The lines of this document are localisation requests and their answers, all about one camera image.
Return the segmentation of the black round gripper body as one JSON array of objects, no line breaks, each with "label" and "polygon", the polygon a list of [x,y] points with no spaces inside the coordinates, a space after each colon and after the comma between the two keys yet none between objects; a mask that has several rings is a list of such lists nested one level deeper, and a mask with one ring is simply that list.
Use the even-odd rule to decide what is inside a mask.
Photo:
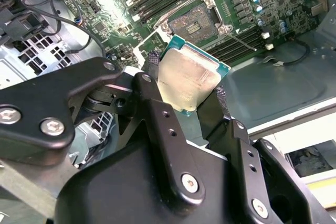
[{"label": "black round gripper body", "polygon": [[312,223],[312,193],[275,148],[244,146],[243,171],[189,146],[205,188],[197,205],[168,197],[141,142],[75,174],[59,194],[55,223]]}]

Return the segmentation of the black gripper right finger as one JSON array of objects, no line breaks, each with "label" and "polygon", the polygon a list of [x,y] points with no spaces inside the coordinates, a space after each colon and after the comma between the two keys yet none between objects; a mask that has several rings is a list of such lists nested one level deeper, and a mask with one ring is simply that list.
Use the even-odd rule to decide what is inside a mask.
[{"label": "black gripper right finger", "polygon": [[222,86],[198,106],[198,119],[208,148],[229,162],[229,198],[238,223],[335,222],[273,144],[249,138],[230,115]]}]

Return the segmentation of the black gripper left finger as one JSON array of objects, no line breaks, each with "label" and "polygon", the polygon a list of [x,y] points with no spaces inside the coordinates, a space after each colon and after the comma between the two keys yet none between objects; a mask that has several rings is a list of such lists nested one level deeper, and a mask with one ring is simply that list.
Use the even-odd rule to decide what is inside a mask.
[{"label": "black gripper left finger", "polygon": [[148,137],[163,198],[191,210],[205,187],[172,107],[147,73],[127,77],[95,57],[1,90],[1,158],[36,166],[63,162],[75,127],[100,112],[127,121],[122,139]]}]

